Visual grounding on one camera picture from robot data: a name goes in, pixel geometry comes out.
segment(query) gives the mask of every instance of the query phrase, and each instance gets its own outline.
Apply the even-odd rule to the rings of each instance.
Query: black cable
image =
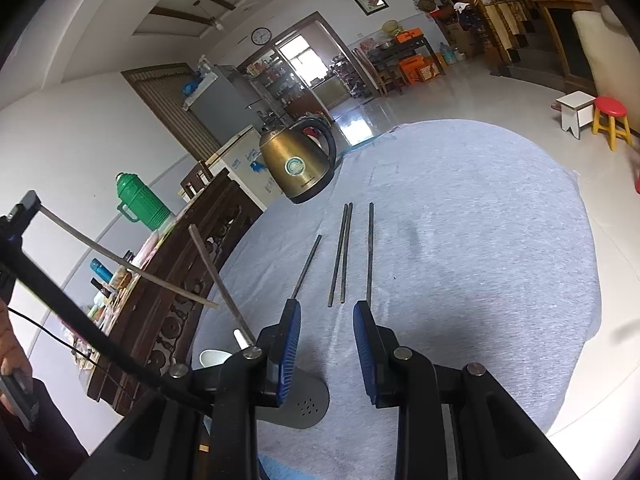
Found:
[[[71,348],[71,350],[77,354],[80,354],[82,357],[84,357],[87,361],[89,361],[92,365],[94,365],[96,368],[99,368],[100,370],[102,370],[104,372],[104,374],[107,376],[107,378],[109,380],[111,380],[113,382],[113,384],[115,384],[117,387],[119,387],[119,389],[122,390],[122,393],[125,394],[127,397],[129,397],[129,399],[134,400],[133,397],[131,396],[131,394],[124,389],[123,386],[120,385],[120,383],[118,381],[116,381],[116,379],[114,379],[113,377],[111,377],[109,375],[109,372],[107,371],[106,368],[101,367],[97,362],[95,362],[93,359],[91,359],[87,354],[82,353],[81,351],[79,351],[77,348],[74,348],[72,345],[70,345],[69,343],[67,343],[66,341],[60,339],[57,335],[53,334],[52,332],[50,332],[49,330],[47,330],[46,328],[44,328],[40,323],[36,323],[33,319],[31,319],[30,317],[25,316],[24,314],[21,314],[20,312],[18,312],[17,310],[12,309],[10,306],[8,306],[6,308],[9,312],[12,312],[13,314],[15,314],[16,316],[21,317],[22,319],[27,320],[29,323],[33,323],[35,326],[37,326],[40,330],[42,330],[45,334],[51,336],[53,339],[55,339],[57,342],[59,342],[60,344],[63,344],[64,346],[66,346],[67,348]]]

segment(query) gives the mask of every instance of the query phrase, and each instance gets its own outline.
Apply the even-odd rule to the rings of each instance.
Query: gold kettle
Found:
[[[329,155],[304,133],[309,127],[326,139]],[[315,197],[334,177],[334,136],[320,119],[305,118],[289,128],[265,133],[260,151],[271,175],[294,204]]]

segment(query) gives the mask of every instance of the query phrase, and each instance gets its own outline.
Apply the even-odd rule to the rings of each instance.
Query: screw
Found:
[[[249,346],[249,348],[245,348],[242,350],[242,355],[245,359],[257,359],[262,355],[262,348],[258,348],[257,346]]]
[[[480,363],[469,363],[466,366],[466,371],[471,375],[475,375],[476,377],[483,376],[486,372],[486,368]]]
[[[189,367],[185,364],[175,364],[171,365],[169,368],[169,375],[174,379],[180,379],[189,373]]]
[[[408,359],[411,359],[411,356],[413,354],[414,353],[411,352],[411,350],[408,349],[406,346],[399,346],[394,350],[394,357],[402,361],[407,361]]]

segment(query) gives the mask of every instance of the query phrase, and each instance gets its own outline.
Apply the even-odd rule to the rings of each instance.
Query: green thermos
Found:
[[[142,221],[149,229],[155,231],[169,218],[169,208],[136,174],[119,173],[116,176],[116,188],[118,198],[122,200],[118,211],[130,222]]]

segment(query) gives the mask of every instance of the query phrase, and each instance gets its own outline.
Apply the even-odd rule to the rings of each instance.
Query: wall clock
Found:
[[[256,45],[264,45],[271,41],[271,31],[266,27],[258,27],[251,33],[251,41]]]

